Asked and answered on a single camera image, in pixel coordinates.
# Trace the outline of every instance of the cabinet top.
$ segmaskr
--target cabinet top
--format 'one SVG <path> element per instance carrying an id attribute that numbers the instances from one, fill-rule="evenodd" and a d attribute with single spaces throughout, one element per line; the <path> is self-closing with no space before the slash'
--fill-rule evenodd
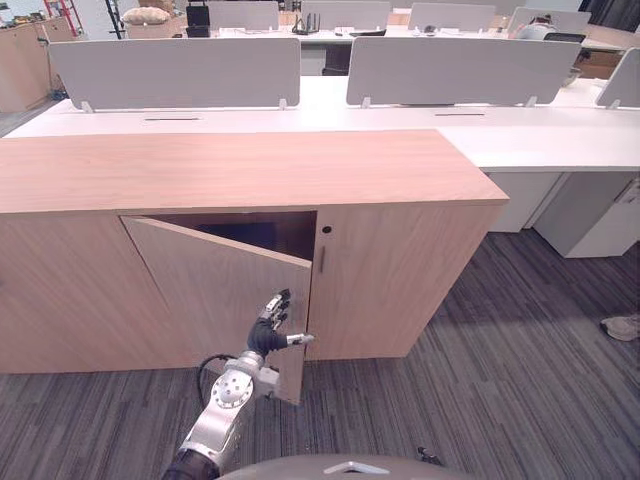
<path id="1" fill-rule="evenodd" d="M 0 214 L 507 199 L 435 130 L 0 139 Z"/>

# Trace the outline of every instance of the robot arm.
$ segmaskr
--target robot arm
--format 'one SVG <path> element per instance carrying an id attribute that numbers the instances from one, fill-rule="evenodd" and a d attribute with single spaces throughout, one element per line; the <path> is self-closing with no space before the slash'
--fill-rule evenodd
<path id="1" fill-rule="evenodd" d="M 220 477 L 235 450 L 255 399 L 279 387 L 279 373 L 265 367 L 272 350 L 311 342 L 313 335 L 281 335 L 289 290 L 276 294 L 260 312 L 247 339 L 248 349 L 228 360 L 211 388 L 211 398 L 182 443 L 163 480 L 212 480 Z"/>

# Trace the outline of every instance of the door handle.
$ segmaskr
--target door handle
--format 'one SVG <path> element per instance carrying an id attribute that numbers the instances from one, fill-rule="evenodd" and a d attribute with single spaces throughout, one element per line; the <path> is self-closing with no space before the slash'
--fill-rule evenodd
<path id="1" fill-rule="evenodd" d="M 324 245 L 320 247 L 320 266 L 318 267 L 319 273 L 324 272 L 324 259 L 327 256 L 327 247 Z"/>

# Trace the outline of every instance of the desk divider panel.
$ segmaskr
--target desk divider panel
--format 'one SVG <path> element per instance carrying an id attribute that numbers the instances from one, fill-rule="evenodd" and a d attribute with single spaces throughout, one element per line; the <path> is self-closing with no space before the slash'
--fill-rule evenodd
<path id="1" fill-rule="evenodd" d="M 551 15 L 551 23 L 560 33 L 582 33 L 587 28 L 591 12 L 561 12 L 537 8 L 517 7 L 511 16 L 507 31 L 515 31 L 520 25 L 528 25 L 534 17 Z"/>
<path id="2" fill-rule="evenodd" d="M 300 100 L 296 38 L 63 42 L 51 57 L 76 108 L 278 107 Z"/>
<path id="3" fill-rule="evenodd" d="M 582 0 L 527 0 L 524 6 L 527 8 L 577 12 L 581 3 Z"/>
<path id="4" fill-rule="evenodd" d="M 579 52 L 569 42 L 359 37 L 347 103 L 551 103 Z"/>
<path id="5" fill-rule="evenodd" d="M 450 3 L 462 5 L 493 5 L 496 15 L 511 16 L 516 7 L 524 5 L 526 0 L 428 0 L 428 3 Z M 416 0 L 393 0 L 393 8 L 411 8 Z"/>
<path id="6" fill-rule="evenodd" d="M 640 48 L 624 54 L 596 104 L 604 107 L 640 107 Z"/>
<path id="7" fill-rule="evenodd" d="M 278 2 L 207 2 L 212 30 L 246 28 L 278 29 Z"/>
<path id="8" fill-rule="evenodd" d="M 336 27 L 353 27 L 361 30 L 387 28 L 391 12 L 390 2 L 369 1 L 313 1 L 302 2 L 302 19 L 307 15 L 320 15 L 320 29 L 333 30 Z"/>
<path id="9" fill-rule="evenodd" d="M 461 5 L 455 3 L 414 3 L 409 29 L 424 30 L 427 25 L 437 28 L 458 28 L 463 31 L 488 30 L 496 13 L 495 5 Z"/>

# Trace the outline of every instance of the floor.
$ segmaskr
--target floor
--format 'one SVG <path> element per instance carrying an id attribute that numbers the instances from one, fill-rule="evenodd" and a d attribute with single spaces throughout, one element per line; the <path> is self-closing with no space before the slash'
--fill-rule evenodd
<path id="1" fill-rule="evenodd" d="M 53 107 L 55 100 L 46 100 L 42 105 L 29 110 L 28 112 L 2 113 L 0 112 L 0 138 L 4 137 L 11 130 L 18 128 L 20 125 L 27 123 L 34 117 L 37 117 L 45 110 Z"/>
<path id="2" fill-rule="evenodd" d="M 407 358 L 307 364 L 234 466 L 425 446 L 480 478 L 639 478 L 640 342 L 598 328 L 638 311 L 639 260 L 489 234 Z M 0 478 L 159 478 L 198 413 L 193 370 L 0 376 Z"/>

